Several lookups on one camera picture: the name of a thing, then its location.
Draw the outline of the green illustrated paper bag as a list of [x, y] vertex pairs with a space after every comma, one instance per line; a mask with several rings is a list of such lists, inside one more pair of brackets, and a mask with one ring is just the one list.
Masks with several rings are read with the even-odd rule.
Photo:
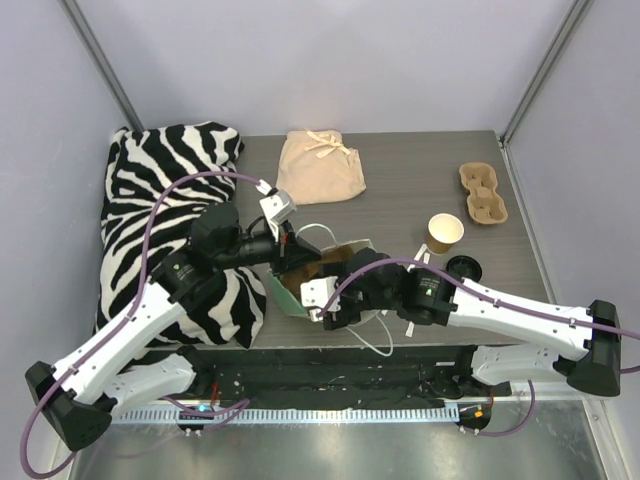
[[[311, 323], [321, 325], [324, 320], [337, 321], [337, 314], [345, 313], [346, 307], [341, 305], [338, 312], [330, 311], [334, 314], [320, 318], [317, 311], [320, 310], [332, 294], [329, 281], [325, 277], [337, 280], [343, 275], [341, 268], [356, 253], [364, 248], [372, 248], [370, 239], [351, 240], [340, 242], [333, 230], [322, 223], [309, 223], [298, 229], [295, 233], [296, 240], [303, 240], [303, 234], [312, 229], [321, 229], [328, 236], [330, 243], [321, 249], [321, 259], [310, 264], [301, 266], [293, 271], [276, 275], [271, 271], [267, 272], [266, 279], [274, 294], [276, 304], [281, 311], [289, 317], [302, 318]], [[364, 347], [382, 357], [390, 357], [394, 353], [394, 341], [392, 334], [385, 322], [387, 310], [365, 310], [355, 314], [354, 320], [347, 320], [345, 326], [339, 326], [338, 330], [344, 330], [354, 336]], [[368, 323], [377, 322], [383, 329], [386, 336], [388, 348], [382, 350], [363, 337], [359, 329]]]

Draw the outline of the brown cardboard cup carrier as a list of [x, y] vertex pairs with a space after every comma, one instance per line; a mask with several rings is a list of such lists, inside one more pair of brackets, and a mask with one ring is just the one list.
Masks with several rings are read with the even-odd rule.
[[508, 219], [504, 199], [498, 194], [494, 168], [486, 163], [470, 162], [459, 167], [460, 182], [467, 192], [467, 210], [480, 225], [503, 224]]

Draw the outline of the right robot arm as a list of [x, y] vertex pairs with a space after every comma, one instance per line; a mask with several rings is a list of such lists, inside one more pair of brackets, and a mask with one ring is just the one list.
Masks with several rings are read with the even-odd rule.
[[475, 328], [516, 339], [510, 347], [476, 347], [456, 365], [451, 380], [465, 395], [485, 385], [562, 377], [582, 392], [621, 392], [621, 332], [614, 304], [595, 300], [569, 307], [493, 290], [413, 258], [392, 258], [370, 248], [313, 293], [314, 316], [348, 321], [366, 310], [391, 310], [415, 325]]

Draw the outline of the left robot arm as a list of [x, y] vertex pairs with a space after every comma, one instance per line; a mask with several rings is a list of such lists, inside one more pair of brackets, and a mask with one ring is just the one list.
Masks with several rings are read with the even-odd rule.
[[187, 315], [205, 313], [230, 269], [270, 265], [277, 274], [318, 261], [321, 252], [299, 239], [290, 207], [262, 202], [265, 228], [245, 232], [231, 203], [212, 204], [191, 223], [187, 243], [145, 273], [131, 303], [88, 341], [49, 365], [34, 363], [25, 379], [34, 402], [65, 446], [78, 452], [100, 438], [112, 420], [163, 396], [205, 397], [211, 369], [191, 346], [152, 365], [127, 364], [163, 330]]

